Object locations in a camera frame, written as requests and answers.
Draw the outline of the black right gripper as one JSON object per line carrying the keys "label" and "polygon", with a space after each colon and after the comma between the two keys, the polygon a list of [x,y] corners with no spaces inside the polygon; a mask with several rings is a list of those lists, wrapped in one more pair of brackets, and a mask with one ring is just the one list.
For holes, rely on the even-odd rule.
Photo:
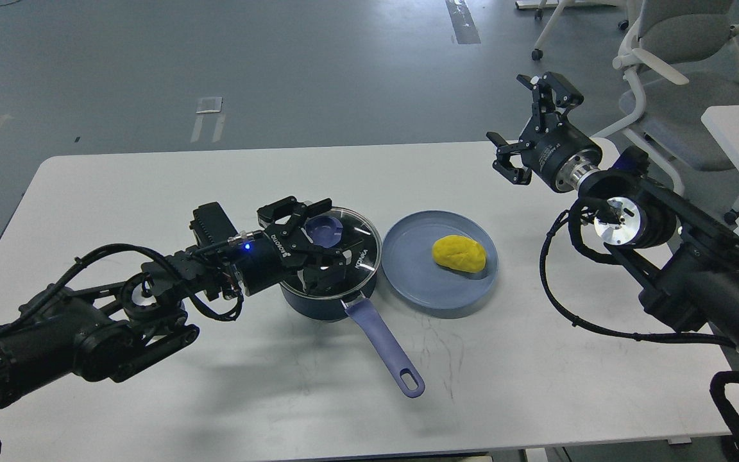
{"label": "black right gripper", "polygon": [[[531,119],[517,142],[507,142],[498,132],[486,132],[495,146],[492,168],[518,186],[529,185],[533,172],[555,193],[577,189],[575,170],[588,172],[603,160],[600,146],[567,121],[569,111],[584,103],[584,94],[553,71],[542,76],[517,75],[516,81],[532,93]],[[511,162],[517,155],[522,166]]]}

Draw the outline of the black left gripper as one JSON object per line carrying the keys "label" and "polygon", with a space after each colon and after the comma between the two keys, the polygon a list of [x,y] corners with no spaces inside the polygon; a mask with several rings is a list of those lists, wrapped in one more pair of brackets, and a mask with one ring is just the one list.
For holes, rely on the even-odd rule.
{"label": "black left gripper", "polygon": [[364,285],[364,242],[347,241],[333,248],[313,244],[305,224],[330,211],[332,199],[307,203],[288,196],[256,211],[257,233],[235,242],[235,277],[246,296],[255,295],[293,276],[293,293],[333,299]]}

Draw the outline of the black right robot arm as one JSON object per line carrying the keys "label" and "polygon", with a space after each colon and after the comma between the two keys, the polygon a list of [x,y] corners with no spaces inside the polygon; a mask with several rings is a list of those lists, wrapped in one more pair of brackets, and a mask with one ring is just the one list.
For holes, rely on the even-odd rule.
{"label": "black right robot arm", "polygon": [[[739,353],[739,236],[660,182],[649,178],[649,155],[631,146],[609,169],[603,152],[570,123],[584,100],[565,76],[518,75],[532,94],[531,116],[516,142],[487,132],[493,169],[515,185],[534,176],[552,192],[577,193],[552,222],[539,256],[539,277],[552,306],[573,327],[656,344],[711,344]],[[641,286],[644,311],[666,334],[622,332],[586,321],[563,307],[547,280],[552,239],[567,228],[572,248],[603,265],[621,266]],[[709,394],[731,433],[739,460],[739,413],[726,397],[738,371],[716,373]]]}

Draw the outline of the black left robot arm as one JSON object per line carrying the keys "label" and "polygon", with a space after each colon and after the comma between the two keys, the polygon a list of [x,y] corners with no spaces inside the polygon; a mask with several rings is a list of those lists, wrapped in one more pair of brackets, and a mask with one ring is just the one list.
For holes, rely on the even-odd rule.
{"label": "black left robot arm", "polygon": [[0,325],[0,410],[75,374],[121,382],[192,344],[183,302],[230,322],[246,296],[300,276],[314,295],[344,280],[360,239],[331,219],[331,199],[288,196],[258,209],[260,228],[239,232],[217,202],[200,205],[196,245],[172,255],[126,243],[100,246]]}

